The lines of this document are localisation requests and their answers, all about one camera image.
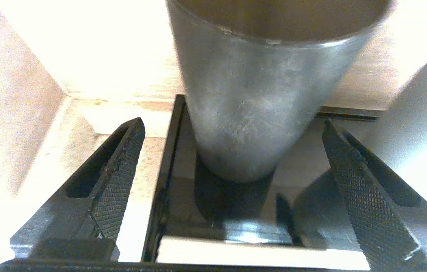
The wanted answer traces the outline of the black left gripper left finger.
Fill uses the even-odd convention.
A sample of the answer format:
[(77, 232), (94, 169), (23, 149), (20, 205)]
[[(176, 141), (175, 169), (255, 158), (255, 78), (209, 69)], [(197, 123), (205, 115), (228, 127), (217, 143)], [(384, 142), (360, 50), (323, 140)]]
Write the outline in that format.
[(120, 125), (10, 238), (14, 258), (118, 260), (144, 138), (141, 118)]

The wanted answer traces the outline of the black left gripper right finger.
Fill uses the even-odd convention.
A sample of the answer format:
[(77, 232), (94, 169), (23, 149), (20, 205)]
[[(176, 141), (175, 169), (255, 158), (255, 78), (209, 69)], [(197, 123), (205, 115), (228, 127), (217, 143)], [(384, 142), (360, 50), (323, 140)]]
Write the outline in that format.
[(329, 119), (322, 141), (371, 271), (427, 272), (427, 201)]

